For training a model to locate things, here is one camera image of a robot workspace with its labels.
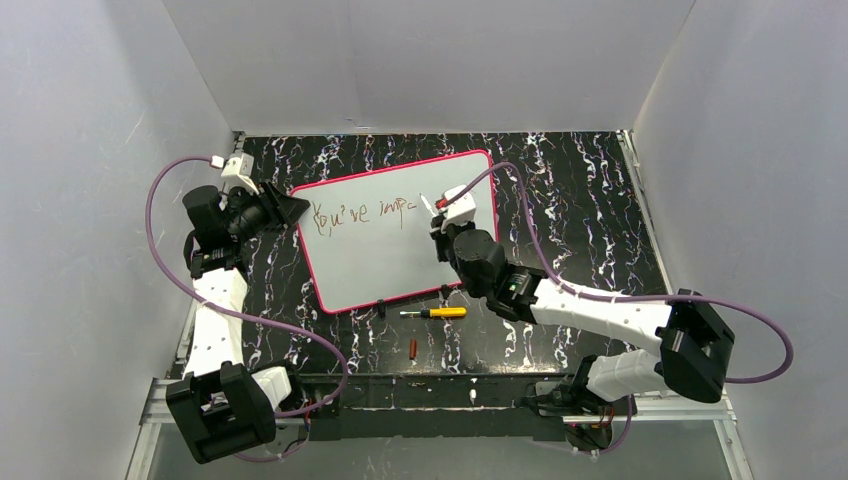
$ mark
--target gray wall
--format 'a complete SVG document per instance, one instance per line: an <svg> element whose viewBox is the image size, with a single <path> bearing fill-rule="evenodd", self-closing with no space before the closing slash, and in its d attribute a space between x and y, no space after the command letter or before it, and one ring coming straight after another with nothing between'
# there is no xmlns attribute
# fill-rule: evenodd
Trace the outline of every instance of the gray wall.
<svg viewBox="0 0 848 480"><path fill-rule="evenodd" d="M123 478L189 306L147 252L147 188L232 136L160 0L0 2L0 71L0 477ZM212 175L162 191L171 265L178 192Z"/></svg>
<svg viewBox="0 0 848 480"><path fill-rule="evenodd" d="M848 478L848 5L698 1L635 127L677 286L772 314L784 377L729 387L758 478ZM730 316L734 375L770 370L770 331Z"/></svg>
<svg viewBox="0 0 848 480"><path fill-rule="evenodd" d="M165 0L251 134L630 128L693 0Z"/></svg>

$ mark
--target red whiteboard frame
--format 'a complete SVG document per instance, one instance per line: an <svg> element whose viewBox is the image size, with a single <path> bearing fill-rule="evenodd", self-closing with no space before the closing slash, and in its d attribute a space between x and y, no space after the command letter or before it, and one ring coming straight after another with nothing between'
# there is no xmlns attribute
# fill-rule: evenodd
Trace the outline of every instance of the red whiteboard frame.
<svg viewBox="0 0 848 480"><path fill-rule="evenodd" d="M294 196L295 193L297 193L301 190L306 190L308 188L324 186L324 185L328 185L328 184L331 184L331 183L344 182L346 180L353 180L354 178L366 177L366 176L369 176L369 175L379 175L381 173L391 172L391 171L394 171L394 170L401 170L401 169L404 169L404 168L413 168L413 167L416 167L416 166L419 166L419 165L426 165L428 163L435 163L435 162L440 162L440 161L443 161L443 160L450 160L450 159L453 159L453 158L456 158L456 157L463 157L465 155L476 154L476 153L482 153L482 154L486 155L486 158L489 160L489 167L494 165L494 161L492 160L492 156L489 155L489 152L487 152L486 150L482 150L482 149L475 149L475 150L469 150L467 152L462 152L462 153L454 153L452 155L447 155L447 156L444 156L444 157L436 157L436 158L431 158L431 159L428 159L428 160L420 160L420 161L417 161L417 162L405 163L403 165L394 165L394 166L391 166L391 167L381 168L380 170L373 170L373 171L370 171L370 172L363 172L363 173L355 173L353 175L347 175L345 177L333 178L333 179L330 179L330 180L323 180L323 181L320 181L320 182L309 183L309 184L306 184L306 185L299 185L299 186L293 188L292 191L289 193L289 195ZM497 228L498 227L498 214L497 214L498 204L497 204L496 197L495 197L495 180L492 178L491 174L489 174L489 189L492 192L492 205L494 206L494 208L492 209L492 216L494 217L492 219L492 221L493 221L493 224L495 225L495 231L492 232L492 233L495 237L495 242L497 242L497 241L499 241L498 228ZM297 235L298 235L298 238L300 238L300 244L303 246L303 254L306 256L306 265L309 267L309 275L314 280L315 279L315 272L312 271L312 262L309 260L309 248L307 248L306 240L303 237L303 232L301 232L301 230L300 230L300 222L297 223ZM451 286L451 287L455 287L457 285L460 285L461 283L462 282L457 281L455 283L450 283L448 285ZM349 312L351 310L356 310L358 308L370 307L372 305L377 304L377 302L364 303L362 305L355 305L353 307L343 308L343 309L340 309L340 310L327 310L326 308L324 308L324 301L321 299L321 290L318 288L318 282L315 282L314 286L315 286L315 294L318 296L318 304L321 306L321 310L323 310L324 312L329 313L331 315L342 313L342 312ZM421 290L419 292L411 292L411 293L407 293L407 294L404 294L404 295L398 295L398 296L395 296L395 297L384 298L382 300L386 301L386 302L390 302L390 301L394 301L394 300L400 300L400 299L407 298L407 297L413 297L415 295L421 295L421 294L424 294L424 293L436 292L440 288L441 288L441 285L439 285L437 287L429 288L429 289L426 289L426 290Z"/></svg>

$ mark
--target white cable connector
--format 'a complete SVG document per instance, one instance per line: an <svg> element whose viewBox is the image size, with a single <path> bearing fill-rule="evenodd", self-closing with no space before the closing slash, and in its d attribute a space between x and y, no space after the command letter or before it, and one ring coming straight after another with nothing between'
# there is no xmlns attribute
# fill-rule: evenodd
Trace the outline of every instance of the white cable connector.
<svg viewBox="0 0 848 480"><path fill-rule="evenodd" d="M460 185L458 187L452 188L444 193L443 198L451 199L455 197L459 192L461 192L464 188L465 185ZM439 212L445 216L441 227L442 233L445 232L445 229L448 228L448 225L460 226L465 225L468 222L473 222L474 213L476 211L477 206L474 203L474 199L471 198L470 192L458 198L447 207L440 208Z"/></svg>
<svg viewBox="0 0 848 480"><path fill-rule="evenodd" d="M250 179L253 171L253 157L246 153L233 154L227 160L224 171L221 172L221 180L224 181L223 190L229 192L233 187L242 187L252 195L259 194L256 184Z"/></svg>
<svg viewBox="0 0 848 480"><path fill-rule="evenodd" d="M222 168L224 168L224 163L226 163L224 157L220 155L212 155L212 168L217 168L218 170L221 170Z"/></svg>

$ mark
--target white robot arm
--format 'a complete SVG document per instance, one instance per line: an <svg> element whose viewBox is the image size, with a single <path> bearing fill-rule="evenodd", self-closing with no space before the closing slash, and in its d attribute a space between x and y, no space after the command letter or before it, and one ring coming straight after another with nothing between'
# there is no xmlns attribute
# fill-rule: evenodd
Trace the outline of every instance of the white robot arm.
<svg viewBox="0 0 848 480"><path fill-rule="evenodd" d="M547 393L525 397L527 406L554 415L602 413L634 393L662 390L705 403L721 399L735 337L712 307L590 301L580 294L610 292L570 283L578 294L568 293L544 271L507 261L503 246L476 229L470 194L448 205L464 188L445 192L437 211L431 209L430 236L438 260L450 263L471 297L486 298L486 306L509 321L576 327L638 348L584 358L574 376L547 387Z"/></svg>
<svg viewBox="0 0 848 480"><path fill-rule="evenodd" d="M224 195L207 185L183 197L194 225L184 249L186 266L201 297L240 312L247 294L243 243L262 231L293 225L308 202L287 197L269 183L254 184L250 155L233 155L226 162L214 157L212 166L223 169ZM167 388L168 408L199 463L273 441L274 411L293 390L294 377L285 365L248 372L241 326L240 319L200 305L183 378Z"/></svg>

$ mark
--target floor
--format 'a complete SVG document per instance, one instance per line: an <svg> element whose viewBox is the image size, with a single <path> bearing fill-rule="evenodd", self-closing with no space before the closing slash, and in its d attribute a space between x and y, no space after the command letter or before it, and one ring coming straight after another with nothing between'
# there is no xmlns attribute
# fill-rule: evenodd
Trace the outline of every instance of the floor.
<svg viewBox="0 0 848 480"><path fill-rule="evenodd" d="M660 293L663 279L615 133L511 133L248 138L254 178L282 191L326 179L472 149L522 168L543 248L554 268L573 282L628 294ZM512 261L538 266L511 182L496 178L498 230ZM400 319L413 306L437 306L431 294L375 308L330 315L318 306L293 231L249 245L251 290L245 310L319 333L348 358L354 374L516 374L576 369L589 354L617 354L618 341L576 329L504 321L461 290L451 306L469 315L453 322ZM366 279L351 279L352 282ZM304 374L338 373L320 346L279 330L245 323L244 358L250 368L284 357ZM410 339L418 356L409 359Z"/></svg>

